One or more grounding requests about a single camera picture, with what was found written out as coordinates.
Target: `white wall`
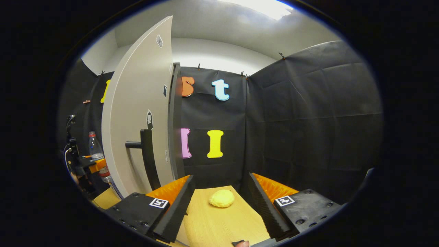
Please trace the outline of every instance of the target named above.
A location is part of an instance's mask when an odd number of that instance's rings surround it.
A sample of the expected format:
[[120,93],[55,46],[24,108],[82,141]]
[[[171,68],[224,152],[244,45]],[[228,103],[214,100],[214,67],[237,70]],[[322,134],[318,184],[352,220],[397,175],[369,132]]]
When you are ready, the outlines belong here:
[[[186,67],[197,67],[200,64],[205,69],[236,74],[244,71],[244,74],[251,75],[276,61],[256,51],[218,41],[182,38],[172,39],[171,42],[173,61]],[[131,45],[127,45],[118,48],[107,60],[103,70],[114,71],[130,47]]]
[[118,46],[113,29],[98,39],[96,43],[92,44],[82,55],[81,59],[93,73],[99,74],[102,70],[105,70],[105,65],[113,57],[117,49]]

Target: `finger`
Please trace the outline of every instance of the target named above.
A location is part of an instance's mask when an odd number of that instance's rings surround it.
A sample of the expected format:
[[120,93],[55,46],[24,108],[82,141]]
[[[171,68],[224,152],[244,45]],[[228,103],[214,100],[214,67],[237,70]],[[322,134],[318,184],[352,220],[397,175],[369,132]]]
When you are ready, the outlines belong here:
[[245,242],[240,242],[239,244],[236,245],[236,247],[249,247],[250,243],[249,241],[245,241]]

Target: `wooden table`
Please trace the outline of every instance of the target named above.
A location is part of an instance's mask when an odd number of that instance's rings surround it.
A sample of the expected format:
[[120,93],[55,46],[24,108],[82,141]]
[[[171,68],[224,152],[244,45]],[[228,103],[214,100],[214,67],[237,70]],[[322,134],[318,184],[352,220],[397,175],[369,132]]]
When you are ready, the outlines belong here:
[[[229,189],[235,196],[230,207],[219,208],[209,203],[209,197],[220,189]],[[119,202],[113,191],[108,189],[94,202],[107,209]],[[232,186],[210,189],[196,189],[183,223],[191,247],[233,247],[232,242],[248,240],[250,245],[269,239],[261,216],[256,213]],[[167,243],[182,247],[178,242]]]

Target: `white door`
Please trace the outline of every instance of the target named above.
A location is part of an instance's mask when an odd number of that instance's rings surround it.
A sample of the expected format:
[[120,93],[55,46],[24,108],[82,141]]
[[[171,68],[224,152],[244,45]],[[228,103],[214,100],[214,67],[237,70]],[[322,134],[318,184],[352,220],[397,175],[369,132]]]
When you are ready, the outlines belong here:
[[125,147],[126,141],[140,142],[140,130],[148,129],[148,110],[158,178],[161,185],[174,180],[166,157],[173,72],[171,26],[172,16],[168,16],[145,32],[122,58],[107,88],[102,142],[108,169],[124,197],[151,191],[141,149]]

